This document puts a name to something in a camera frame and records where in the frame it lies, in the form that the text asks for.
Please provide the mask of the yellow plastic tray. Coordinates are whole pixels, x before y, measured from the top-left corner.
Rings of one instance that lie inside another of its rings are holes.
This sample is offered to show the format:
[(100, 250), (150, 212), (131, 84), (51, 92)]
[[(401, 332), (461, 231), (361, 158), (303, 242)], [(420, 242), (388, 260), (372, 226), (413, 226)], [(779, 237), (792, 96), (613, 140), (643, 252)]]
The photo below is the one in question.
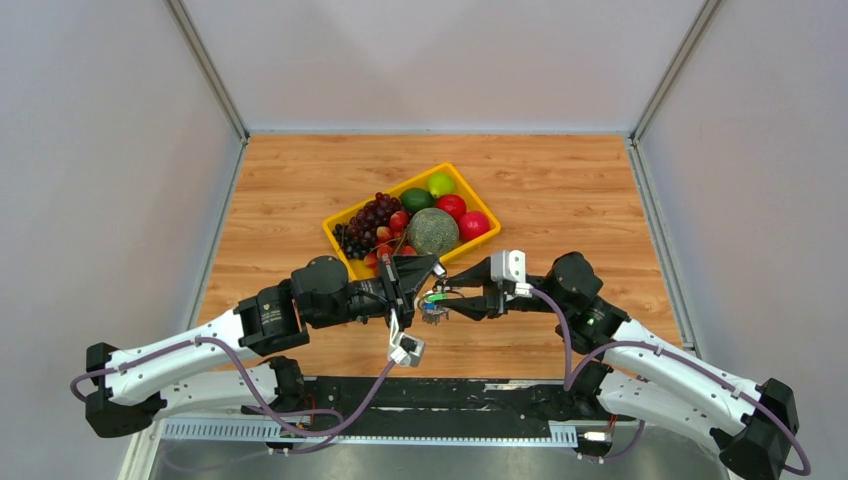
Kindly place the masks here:
[(323, 230), (350, 277), (376, 275), (388, 254), (438, 254), (444, 264), (493, 239), (501, 222), (451, 163), (327, 217)]

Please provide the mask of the green netted melon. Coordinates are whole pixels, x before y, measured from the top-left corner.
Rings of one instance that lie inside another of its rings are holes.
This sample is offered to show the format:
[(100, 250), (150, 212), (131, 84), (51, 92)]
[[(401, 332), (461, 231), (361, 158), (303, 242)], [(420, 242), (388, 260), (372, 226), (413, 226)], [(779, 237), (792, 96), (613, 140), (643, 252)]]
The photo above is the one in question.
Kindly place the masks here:
[(419, 254), (445, 255), (459, 244), (456, 221), (438, 208), (415, 213), (406, 230), (409, 243)]

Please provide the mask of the aluminium frame post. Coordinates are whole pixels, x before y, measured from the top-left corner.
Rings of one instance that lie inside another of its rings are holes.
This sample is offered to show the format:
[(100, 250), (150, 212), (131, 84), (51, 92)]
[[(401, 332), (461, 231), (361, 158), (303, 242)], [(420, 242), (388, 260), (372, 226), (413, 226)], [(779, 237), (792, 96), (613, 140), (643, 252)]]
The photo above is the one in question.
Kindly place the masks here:
[(249, 130), (203, 42), (186, 3), (182, 0), (164, 0), (163, 4), (173, 18), (187, 44), (188, 50), (197, 63), (233, 131), (241, 144), (246, 145), (250, 138)]
[(723, 4), (723, 0), (705, 0), (701, 3), (693, 21), (672, 55), (660, 81), (630, 133), (629, 138), (633, 145), (640, 143), (647, 134), (666, 97), (675, 86), (678, 77), (688, 64)]

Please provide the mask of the right aluminium frame post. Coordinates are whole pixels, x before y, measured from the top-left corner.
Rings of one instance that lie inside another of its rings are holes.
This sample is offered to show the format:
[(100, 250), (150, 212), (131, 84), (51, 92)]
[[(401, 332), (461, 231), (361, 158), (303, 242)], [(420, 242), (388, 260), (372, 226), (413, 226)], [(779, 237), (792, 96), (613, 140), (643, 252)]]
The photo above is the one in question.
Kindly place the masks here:
[(660, 81), (630, 133), (629, 138), (633, 145), (640, 143), (647, 134), (666, 97), (675, 86), (678, 77), (688, 64), (723, 4), (723, 0), (705, 0), (701, 3), (693, 21), (672, 55)]

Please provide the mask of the pink red apple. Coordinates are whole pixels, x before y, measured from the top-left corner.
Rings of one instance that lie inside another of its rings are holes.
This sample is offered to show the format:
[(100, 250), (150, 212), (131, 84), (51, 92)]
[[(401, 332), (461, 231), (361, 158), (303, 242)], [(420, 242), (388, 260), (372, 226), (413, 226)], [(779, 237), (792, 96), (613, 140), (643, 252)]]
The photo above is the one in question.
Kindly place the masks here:
[(462, 242), (471, 242), (491, 230), (488, 217), (480, 211), (469, 211), (457, 221)]

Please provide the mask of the left aluminium frame post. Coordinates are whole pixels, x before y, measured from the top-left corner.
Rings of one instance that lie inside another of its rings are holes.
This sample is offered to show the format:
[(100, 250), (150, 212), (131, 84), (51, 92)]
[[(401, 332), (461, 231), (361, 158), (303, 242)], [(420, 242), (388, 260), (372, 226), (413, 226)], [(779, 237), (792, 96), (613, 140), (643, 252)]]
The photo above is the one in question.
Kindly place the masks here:
[(249, 130), (203, 42), (186, 3), (182, 0), (164, 0), (163, 4), (173, 18), (187, 44), (188, 50), (197, 63), (233, 131), (241, 144), (246, 145), (250, 138)]

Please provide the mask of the light green lime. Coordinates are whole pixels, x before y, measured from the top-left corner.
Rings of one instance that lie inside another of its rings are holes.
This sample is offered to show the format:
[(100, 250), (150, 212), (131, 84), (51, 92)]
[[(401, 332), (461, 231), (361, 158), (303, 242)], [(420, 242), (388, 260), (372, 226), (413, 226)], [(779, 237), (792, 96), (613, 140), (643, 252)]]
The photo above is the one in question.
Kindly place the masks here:
[(439, 199), (453, 194), (456, 190), (456, 182), (450, 175), (437, 172), (428, 177), (427, 190), (433, 198)]

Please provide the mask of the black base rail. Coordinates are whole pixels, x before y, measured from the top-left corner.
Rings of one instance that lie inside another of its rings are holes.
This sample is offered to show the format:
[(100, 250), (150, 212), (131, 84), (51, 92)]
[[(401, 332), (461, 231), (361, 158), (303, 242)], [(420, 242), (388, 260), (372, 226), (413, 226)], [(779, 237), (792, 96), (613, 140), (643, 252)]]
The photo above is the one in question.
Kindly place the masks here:
[[(305, 396), (289, 395), (281, 412), (333, 409), (354, 413), (376, 378), (306, 377)], [(239, 402), (167, 420), (168, 440), (264, 442), (272, 448), (318, 443), (283, 430), (273, 419), (247, 413)], [(612, 446), (616, 425), (588, 393), (566, 392), (557, 381), (388, 378), (368, 407), (334, 443), (409, 446), (577, 448), (600, 455)]]

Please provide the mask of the dark green avocado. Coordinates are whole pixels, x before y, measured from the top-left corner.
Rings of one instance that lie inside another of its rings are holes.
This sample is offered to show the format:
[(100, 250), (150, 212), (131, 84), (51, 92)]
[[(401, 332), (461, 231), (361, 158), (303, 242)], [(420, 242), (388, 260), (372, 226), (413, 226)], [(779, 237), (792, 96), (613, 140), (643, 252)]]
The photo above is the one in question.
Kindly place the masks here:
[(410, 215), (420, 210), (431, 208), (435, 199), (428, 190), (423, 188), (410, 188), (405, 190), (399, 197), (401, 206)]

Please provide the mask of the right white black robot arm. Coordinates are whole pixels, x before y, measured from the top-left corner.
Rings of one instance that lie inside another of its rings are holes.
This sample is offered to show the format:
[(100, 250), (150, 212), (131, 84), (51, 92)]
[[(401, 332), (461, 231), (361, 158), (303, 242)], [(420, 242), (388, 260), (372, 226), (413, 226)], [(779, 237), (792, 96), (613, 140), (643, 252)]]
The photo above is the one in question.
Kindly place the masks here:
[(519, 250), (497, 252), (436, 284), (440, 291), (481, 288), (479, 296), (438, 303), (473, 320), (511, 311), (555, 314), (566, 353), (563, 388), (580, 415), (604, 410), (673, 431), (742, 479), (811, 474), (788, 385), (774, 378), (757, 383), (683, 351), (603, 299), (602, 286), (579, 252), (536, 276), (527, 274)]

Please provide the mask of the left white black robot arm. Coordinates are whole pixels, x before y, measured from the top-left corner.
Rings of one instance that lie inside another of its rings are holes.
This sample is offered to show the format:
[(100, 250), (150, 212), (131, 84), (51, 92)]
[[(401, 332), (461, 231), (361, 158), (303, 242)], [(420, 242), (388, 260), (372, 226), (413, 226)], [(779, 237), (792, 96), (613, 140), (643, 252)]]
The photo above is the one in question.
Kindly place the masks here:
[(420, 362), (425, 343), (406, 330), (423, 286), (432, 277), (446, 279), (446, 271), (435, 255), (389, 256), (376, 266), (375, 277), (352, 280), (340, 259), (317, 257), (199, 327), (134, 349), (91, 345), (86, 371), (71, 391), (101, 438), (129, 436), (183, 411), (233, 404), (258, 409), (294, 432), (281, 415), (296, 414), (306, 388), (297, 363), (280, 354), (307, 344), (311, 329), (382, 318), (388, 366)]

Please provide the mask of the dark purple grape bunch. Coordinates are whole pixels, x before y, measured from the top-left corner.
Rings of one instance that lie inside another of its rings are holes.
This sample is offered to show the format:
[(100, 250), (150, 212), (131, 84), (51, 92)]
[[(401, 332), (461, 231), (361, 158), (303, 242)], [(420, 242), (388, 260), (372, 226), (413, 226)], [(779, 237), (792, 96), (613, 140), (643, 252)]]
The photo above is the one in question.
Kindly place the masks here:
[(398, 197), (377, 192), (344, 223), (336, 223), (331, 232), (343, 256), (352, 260), (363, 260), (369, 247), (373, 246), (372, 234), (396, 211), (404, 210)]

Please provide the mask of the pile of coloured tagged keys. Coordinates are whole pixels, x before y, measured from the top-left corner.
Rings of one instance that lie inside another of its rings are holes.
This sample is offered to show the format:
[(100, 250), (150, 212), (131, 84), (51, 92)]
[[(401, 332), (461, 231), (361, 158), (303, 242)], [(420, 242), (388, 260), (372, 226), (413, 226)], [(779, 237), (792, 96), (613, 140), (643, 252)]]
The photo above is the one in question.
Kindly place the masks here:
[(432, 315), (441, 315), (446, 312), (446, 309), (439, 304), (440, 301), (446, 300), (449, 297), (447, 293), (431, 293), (422, 299), (421, 310)]

